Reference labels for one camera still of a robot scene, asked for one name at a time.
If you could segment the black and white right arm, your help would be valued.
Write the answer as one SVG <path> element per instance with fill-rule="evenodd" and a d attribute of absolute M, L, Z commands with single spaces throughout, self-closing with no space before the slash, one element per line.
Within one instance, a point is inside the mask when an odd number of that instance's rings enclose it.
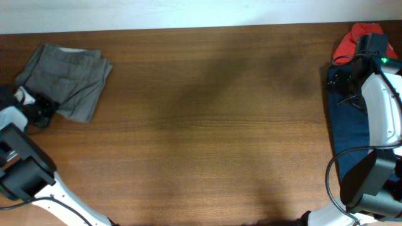
<path fill-rule="evenodd" d="M 328 112 L 340 195 L 303 225 L 401 220 L 401 62 L 358 54 L 329 68 Z"/>

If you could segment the grey shorts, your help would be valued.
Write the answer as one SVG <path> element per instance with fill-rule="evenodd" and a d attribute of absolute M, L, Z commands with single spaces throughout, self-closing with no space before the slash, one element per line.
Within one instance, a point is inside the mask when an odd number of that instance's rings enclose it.
<path fill-rule="evenodd" d="M 99 50 L 44 43 L 15 83 L 59 103 L 57 113 L 64 118 L 90 122 L 111 70 L 110 61 L 102 58 Z"/>

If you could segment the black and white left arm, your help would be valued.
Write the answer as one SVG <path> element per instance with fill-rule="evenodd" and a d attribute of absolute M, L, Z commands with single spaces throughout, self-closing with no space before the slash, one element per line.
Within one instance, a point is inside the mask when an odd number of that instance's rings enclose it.
<path fill-rule="evenodd" d="M 8 209 L 33 204 L 65 225 L 114 225 L 68 189 L 51 157 L 25 129 L 46 129 L 59 104 L 23 86 L 1 86 L 1 194 L 16 202 Z"/>

